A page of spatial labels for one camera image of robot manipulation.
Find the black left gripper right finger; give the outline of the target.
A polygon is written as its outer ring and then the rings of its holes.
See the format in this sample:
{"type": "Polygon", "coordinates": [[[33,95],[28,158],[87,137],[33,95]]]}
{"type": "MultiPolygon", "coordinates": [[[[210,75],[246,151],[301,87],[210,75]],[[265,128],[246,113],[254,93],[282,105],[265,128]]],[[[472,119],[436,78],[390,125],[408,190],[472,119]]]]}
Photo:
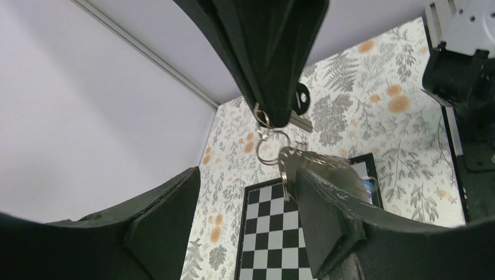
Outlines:
{"type": "Polygon", "coordinates": [[[295,192],[313,277],[493,279],[494,220],[442,227],[404,218],[299,169],[295,192]]]}

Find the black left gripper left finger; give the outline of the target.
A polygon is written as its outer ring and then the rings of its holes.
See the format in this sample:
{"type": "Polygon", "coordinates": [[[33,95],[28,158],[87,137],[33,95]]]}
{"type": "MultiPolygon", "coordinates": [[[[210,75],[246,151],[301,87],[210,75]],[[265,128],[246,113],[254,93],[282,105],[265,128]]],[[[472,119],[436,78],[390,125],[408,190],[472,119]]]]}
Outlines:
{"type": "Polygon", "coordinates": [[[78,221],[1,215],[2,279],[179,279],[200,190],[192,167],[78,221]]]}

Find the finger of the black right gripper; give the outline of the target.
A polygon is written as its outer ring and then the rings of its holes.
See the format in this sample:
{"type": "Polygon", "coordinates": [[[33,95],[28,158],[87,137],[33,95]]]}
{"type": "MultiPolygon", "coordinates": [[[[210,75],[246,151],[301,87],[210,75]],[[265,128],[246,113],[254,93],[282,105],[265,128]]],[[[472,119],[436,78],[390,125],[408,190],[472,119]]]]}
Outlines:
{"type": "Polygon", "coordinates": [[[264,127],[288,124],[329,1],[178,1],[264,127]]]}

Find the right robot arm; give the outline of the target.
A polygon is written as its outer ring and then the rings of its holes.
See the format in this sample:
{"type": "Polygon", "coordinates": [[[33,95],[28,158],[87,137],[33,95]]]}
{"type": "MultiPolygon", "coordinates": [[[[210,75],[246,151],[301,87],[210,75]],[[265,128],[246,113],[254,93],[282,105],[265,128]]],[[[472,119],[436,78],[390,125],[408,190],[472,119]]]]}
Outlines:
{"type": "MultiPolygon", "coordinates": [[[[178,1],[222,59],[257,123],[285,127],[302,114],[298,78],[329,1],[178,1]]],[[[425,92],[454,110],[463,155],[456,158],[470,221],[494,215],[494,2],[431,1],[425,92]]]]}

